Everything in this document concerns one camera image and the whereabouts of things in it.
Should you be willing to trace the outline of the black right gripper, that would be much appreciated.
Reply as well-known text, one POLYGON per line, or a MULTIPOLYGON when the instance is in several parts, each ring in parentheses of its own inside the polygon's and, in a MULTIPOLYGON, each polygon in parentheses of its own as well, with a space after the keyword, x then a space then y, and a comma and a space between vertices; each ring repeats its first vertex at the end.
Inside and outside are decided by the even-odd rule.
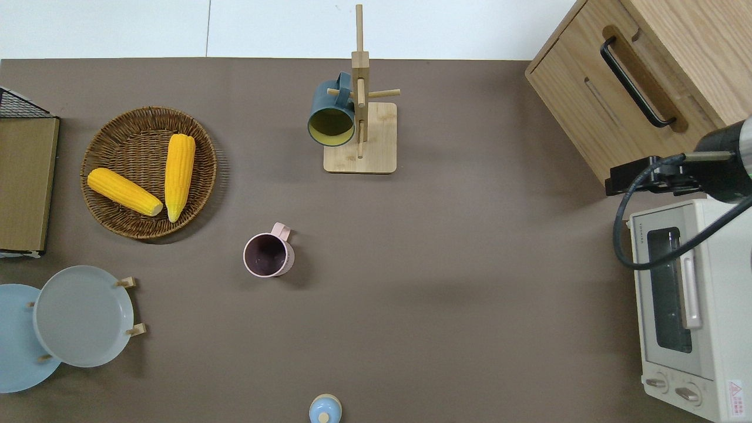
MULTIPOLYGON (((646 156, 622 165, 612 167, 606 179, 606 195, 617 196, 628 191, 631 184, 660 160, 660 156, 646 156)), ((703 192, 699 181, 690 173, 686 159, 661 159, 658 177, 654 171, 636 185, 636 191, 655 191, 658 193, 693 194, 703 192)))

